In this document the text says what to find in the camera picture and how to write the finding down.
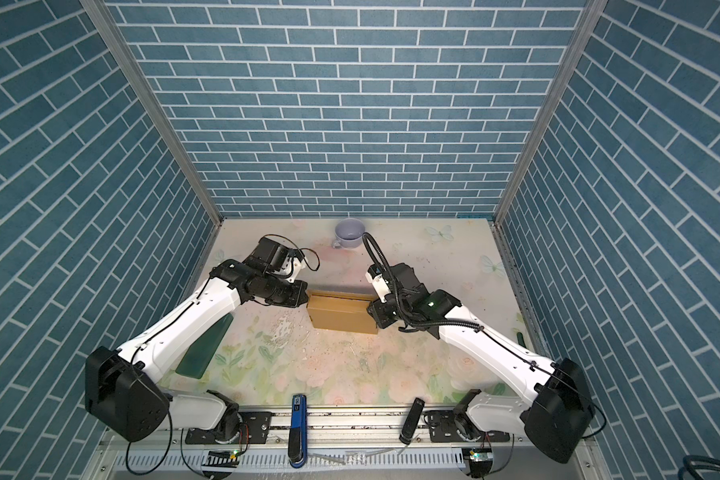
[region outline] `floral tabletop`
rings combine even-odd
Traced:
[[[409,264],[430,290],[453,294],[509,338],[520,332],[528,339],[486,220],[361,220],[390,264]],[[201,281],[221,261],[243,260],[262,235],[278,234],[320,255],[319,271],[299,274],[309,288],[373,293],[365,280],[370,265],[365,248],[332,248],[336,222],[226,220]],[[232,315],[234,321],[200,380],[172,370],[160,384],[218,390],[247,406],[289,405],[295,393],[306,393],[312,405],[376,406],[406,404],[417,396],[427,403],[457,402],[472,388],[514,394],[491,370],[425,332],[400,333],[396,325],[377,335],[315,329],[306,306],[246,302]]]

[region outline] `white robot arm segment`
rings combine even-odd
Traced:
[[[141,371],[158,383],[195,340],[239,305],[236,288],[220,278],[209,278],[159,322],[121,345],[118,355],[128,363],[142,362]],[[158,336],[145,343],[157,332]]]
[[[429,292],[410,266],[390,266],[371,235],[366,233],[363,241],[374,261],[366,280],[379,296],[368,313],[379,328],[402,320],[405,328],[400,331],[428,332],[469,353],[520,396],[495,401],[477,390],[470,392],[464,419],[470,428],[524,432],[544,454],[566,463],[595,414],[584,370],[569,359],[558,365],[519,346],[450,293]]]
[[[211,430],[220,441],[237,434],[238,405],[218,392],[194,394],[161,389],[157,383],[180,356],[225,314],[258,298],[267,305],[296,308],[307,302],[306,283],[296,280],[306,266],[303,252],[262,237],[243,261],[226,260],[155,325],[117,350],[99,347],[85,367],[85,407],[136,442],[163,425]]]

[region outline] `brick wallpaper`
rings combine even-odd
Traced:
[[[179,300],[211,225],[77,0],[0,2],[0,479],[78,478],[83,365]]]
[[[614,478],[720,458],[720,2],[609,1],[506,232]]]
[[[225,216],[485,216],[584,0],[232,3],[107,3]]]

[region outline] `black cable hose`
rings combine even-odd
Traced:
[[[512,452],[514,452],[514,434],[512,434],[512,446],[509,447],[509,456],[507,457],[507,461],[504,462],[504,464],[503,464],[499,469],[493,470],[493,471],[490,472],[489,474],[485,475],[485,477],[487,477],[487,476],[489,476],[489,475],[493,475],[493,474],[495,474],[495,473],[499,473],[499,472],[501,472],[502,470],[504,470],[504,469],[509,465],[509,460],[512,459]]]
[[[720,472],[720,460],[717,458],[711,458],[700,455],[688,455],[682,459],[682,466],[677,471],[678,480],[683,480],[685,472],[691,474],[694,480],[703,480],[703,477],[699,475],[699,470],[709,470],[711,472]]]
[[[204,474],[192,468],[190,464],[186,461],[186,458],[184,458],[184,428],[181,429],[181,436],[179,437],[179,452],[181,453],[181,461],[184,463],[184,466],[191,470],[192,473],[194,473],[195,475],[200,475],[203,478],[210,478],[210,480],[214,479],[215,475],[211,475],[210,477],[205,476]]]
[[[394,281],[394,274],[392,273],[392,268],[389,266],[389,262],[387,262],[387,257],[384,256],[384,252],[382,252],[382,248],[376,243],[376,239],[373,237],[373,235],[370,235],[368,232],[365,232],[362,236],[362,242],[365,245],[365,249],[368,252],[368,255],[370,255],[371,260],[373,260],[374,265],[376,267],[379,267],[382,272],[386,273],[389,277],[390,281],[388,282],[388,285],[390,287],[390,290],[394,296],[394,304],[398,308],[398,316],[403,319],[403,322],[406,326],[412,326],[415,328],[413,331],[418,330],[426,330],[427,328],[430,328],[432,326],[462,326],[465,328],[474,329],[475,331],[480,331],[483,329],[481,325],[478,325],[477,323],[467,322],[465,320],[414,320],[413,319],[413,313],[408,312],[405,307],[403,307],[403,303],[400,300],[400,292],[398,290],[398,284]],[[378,258],[381,260],[382,264],[379,266],[378,262],[376,261],[376,257],[371,249],[371,245],[373,245],[373,249],[378,254]]]
[[[598,428],[597,430],[595,430],[595,431],[592,432],[591,434],[585,435],[585,436],[581,437],[582,440],[586,440],[587,438],[592,438],[592,437],[594,437],[594,436],[597,435],[598,433],[600,433],[600,432],[602,432],[603,430],[605,430],[605,427],[608,426],[608,417],[605,416],[605,412],[603,411],[603,409],[602,409],[602,408],[599,408],[599,407],[597,406],[597,404],[592,401],[591,398],[587,398],[587,400],[589,400],[590,405],[592,405],[598,412],[600,412],[600,415],[603,417],[603,425],[601,425],[600,428]]]
[[[300,247],[296,244],[296,242],[294,242],[293,240],[289,239],[287,236],[278,235],[278,234],[266,234],[266,235],[264,235],[264,236],[276,236],[276,237],[278,237],[278,238],[282,238],[282,239],[284,239],[284,240],[288,240],[288,242],[289,242],[291,245],[293,245],[293,246],[296,248],[296,250],[298,250],[298,251],[301,253],[301,255],[304,255],[304,250],[308,250],[308,251],[312,252],[312,253],[315,255],[315,257],[317,258],[317,266],[316,266],[315,268],[312,268],[312,265],[309,264],[309,262],[307,261],[306,256],[304,257],[304,263],[307,264],[307,268],[309,268],[309,269],[310,269],[311,271],[313,271],[313,272],[317,272],[317,271],[320,269],[320,255],[317,255],[317,252],[315,252],[313,249],[311,249],[311,248],[300,248]]]
[[[206,280],[206,282],[202,284],[202,288],[200,289],[200,292],[197,293],[196,299],[200,298],[200,295],[206,289],[206,286],[208,286],[208,282],[210,282],[210,280],[211,280],[211,278],[208,277],[208,280]],[[155,332],[152,336],[150,336],[150,338],[143,341],[141,343],[141,345],[148,343],[150,340],[152,340],[153,338],[155,338],[156,336],[158,336],[159,334],[164,332],[168,327],[170,327],[174,323],[176,323],[178,321],[178,319],[180,319],[181,316],[184,313],[186,313],[194,304],[195,304],[194,302],[190,302],[190,304],[187,305],[186,308],[184,310],[182,310],[181,313],[179,313],[179,315],[177,315],[175,319],[170,321],[168,323],[168,325],[165,325],[163,328],[161,328],[160,330]],[[136,350],[134,351],[134,354],[130,358],[130,368],[131,368],[131,370],[133,370],[134,377],[136,378],[136,380],[138,380],[138,382],[142,385],[142,387],[144,387],[145,390],[149,391],[150,388],[148,386],[146,386],[146,384],[144,383],[144,380],[141,379],[138,371],[136,370],[136,366],[134,365],[134,360],[136,359],[136,355],[141,351],[141,345],[139,345],[136,348]],[[166,447],[166,451],[165,451],[165,453],[163,453],[163,457],[160,459],[160,461],[157,463],[157,465],[153,466],[152,468],[150,468],[149,470],[147,470],[145,472],[135,472],[134,470],[131,470],[130,465],[128,463],[128,457],[130,454],[130,446],[133,444],[133,442],[128,442],[128,446],[125,448],[125,468],[128,470],[128,472],[132,473],[133,475],[146,475],[148,473],[152,473],[155,470],[157,470],[161,465],[163,465],[163,462],[166,460],[166,457],[168,456],[168,451],[170,450],[171,443],[173,442],[173,418],[170,416],[170,402],[168,402],[168,404],[166,405],[166,413],[168,414],[168,426],[170,428],[168,431],[169,432],[168,433],[168,446]]]
[[[160,459],[160,461],[157,463],[157,465],[153,466],[149,470],[146,470],[144,472],[135,472],[133,469],[131,469],[130,464],[128,463],[128,457],[130,456],[130,446],[133,445],[133,442],[128,442],[128,446],[125,447],[125,468],[130,472],[132,475],[148,475],[155,470],[157,470],[161,465],[163,465],[163,462],[166,460],[166,457],[168,456],[168,451],[170,450],[170,446],[173,443],[173,419],[170,416],[170,410],[168,411],[168,445],[166,446],[166,451],[163,453],[163,457]]]

